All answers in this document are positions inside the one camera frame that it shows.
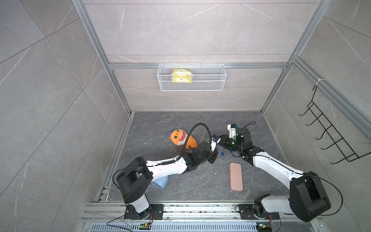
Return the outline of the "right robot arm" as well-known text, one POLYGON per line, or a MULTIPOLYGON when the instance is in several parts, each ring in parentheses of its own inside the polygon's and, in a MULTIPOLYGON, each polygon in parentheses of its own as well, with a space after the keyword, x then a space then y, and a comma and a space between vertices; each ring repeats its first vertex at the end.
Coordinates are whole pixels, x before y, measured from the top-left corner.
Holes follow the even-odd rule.
POLYGON ((256 218, 264 219, 270 213, 284 213, 309 222, 331 208, 321 178, 316 173, 305 173, 290 167, 254 146, 247 128, 231 127, 229 134, 214 135, 211 140, 226 150, 237 152, 243 160, 264 170, 289 190, 289 195, 266 194, 257 198, 253 206, 256 218))

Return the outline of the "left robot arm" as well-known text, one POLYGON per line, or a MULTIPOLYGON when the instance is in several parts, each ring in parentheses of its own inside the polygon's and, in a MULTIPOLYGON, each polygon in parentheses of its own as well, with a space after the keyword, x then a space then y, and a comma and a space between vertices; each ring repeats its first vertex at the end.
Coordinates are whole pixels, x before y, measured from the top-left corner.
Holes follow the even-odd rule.
POLYGON ((217 158, 218 143, 201 142, 196 148, 183 152, 172 159, 158 161, 137 157, 116 176, 114 182, 121 191, 127 207, 125 219, 144 219, 153 214, 145 194, 149 185, 163 177, 194 171, 200 164, 214 163, 217 158))

